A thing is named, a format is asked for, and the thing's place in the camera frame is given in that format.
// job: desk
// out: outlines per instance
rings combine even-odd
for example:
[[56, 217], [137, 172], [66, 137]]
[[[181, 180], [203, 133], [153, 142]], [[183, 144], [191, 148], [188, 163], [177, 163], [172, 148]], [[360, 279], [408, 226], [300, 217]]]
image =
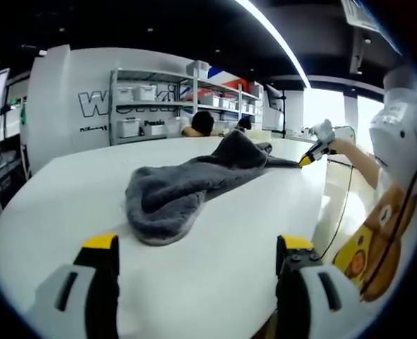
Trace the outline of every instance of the desk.
[[[141, 244], [126, 223], [124, 192], [143, 165], [177, 165], [211, 153], [220, 138], [133, 143], [52, 160], [0, 217], [0, 287], [24, 314], [36, 287], [83, 242], [119, 235], [123, 338], [248, 339], [276, 306], [278, 234], [312, 238], [327, 162], [267, 173], [207, 202], [182, 240]], [[307, 143], [276, 139], [273, 155], [299, 160]]]

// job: person's hand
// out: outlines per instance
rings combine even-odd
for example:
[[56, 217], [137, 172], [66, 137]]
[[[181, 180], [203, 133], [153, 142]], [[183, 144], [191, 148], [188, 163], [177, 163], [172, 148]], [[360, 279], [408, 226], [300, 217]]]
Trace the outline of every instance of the person's hand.
[[329, 149], [333, 150], [336, 154], [344, 154], [346, 152], [348, 144], [348, 141], [336, 138], [329, 144]]

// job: black cable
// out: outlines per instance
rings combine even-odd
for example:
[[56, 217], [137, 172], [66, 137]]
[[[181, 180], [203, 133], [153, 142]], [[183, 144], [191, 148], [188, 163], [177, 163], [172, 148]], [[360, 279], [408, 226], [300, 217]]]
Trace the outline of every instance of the black cable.
[[404, 216], [404, 212], [405, 212], [406, 207], [407, 207], [407, 203], [409, 202], [409, 199], [411, 197], [413, 187], [415, 186], [416, 181], [417, 181], [417, 170], [415, 171], [415, 173], [412, 176], [411, 183], [409, 184], [406, 195], [404, 197], [403, 205], [402, 205], [401, 210], [399, 211], [399, 214], [398, 214], [397, 222], [395, 223], [395, 227], [393, 229], [392, 234], [390, 235], [390, 238], [389, 238], [387, 246], [385, 247], [384, 253], [381, 256], [381, 258], [379, 260], [379, 263], [376, 266], [376, 269], [373, 271], [373, 274], [370, 276], [370, 279], [368, 280], [368, 282], [366, 284], [363, 285], [363, 287], [361, 289], [361, 295], [363, 295], [366, 292], [366, 290], [370, 287], [371, 283], [374, 281], [377, 274], [379, 273], [380, 268], [384, 264], [385, 259], [387, 258], [387, 255], [390, 251], [390, 247], [392, 247], [392, 245], [394, 243], [394, 240], [397, 237], [397, 232], [398, 232], [399, 226], [401, 225], [401, 222], [402, 222], [402, 219], [403, 219], [403, 216]]
[[346, 210], [346, 203], [348, 202], [349, 190], [351, 189], [351, 182], [352, 182], [352, 173], [353, 173], [353, 171], [354, 171], [354, 166], [351, 166], [351, 173], [349, 174], [348, 190], [346, 191], [346, 197], [344, 199], [344, 205], [343, 205], [342, 215], [340, 216], [340, 221], [338, 222], [337, 229], [335, 230], [334, 236], [332, 237], [332, 240], [330, 241], [330, 243], [327, 245], [325, 251], [322, 253], [322, 256], [320, 257], [321, 259], [324, 258], [324, 256], [326, 255], [327, 251], [329, 251], [330, 247], [334, 243], [335, 238], [337, 237], [338, 231], [340, 231], [340, 225], [342, 224], [344, 211]]

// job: ceiling light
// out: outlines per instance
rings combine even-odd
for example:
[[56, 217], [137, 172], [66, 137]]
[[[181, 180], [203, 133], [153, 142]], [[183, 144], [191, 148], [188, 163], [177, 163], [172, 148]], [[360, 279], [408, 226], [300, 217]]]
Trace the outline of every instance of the ceiling light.
[[296, 55], [294, 55], [290, 46], [286, 43], [285, 39], [280, 35], [279, 31], [271, 24], [271, 22], [260, 12], [257, 7], [255, 7], [249, 0], [235, 0], [237, 3], [242, 5], [250, 14], [252, 14], [255, 19], [257, 19], [273, 36], [273, 38], [279, 43], [280, 47], [285, 51], [288, 58], [294, 65], [294, 68], [298, 71], [299, 76], [306, 85], [307, 88], [311, 88], [310, 82], [308, 81], [307, 75], [302, 69], [301, 64], [299, 63]]

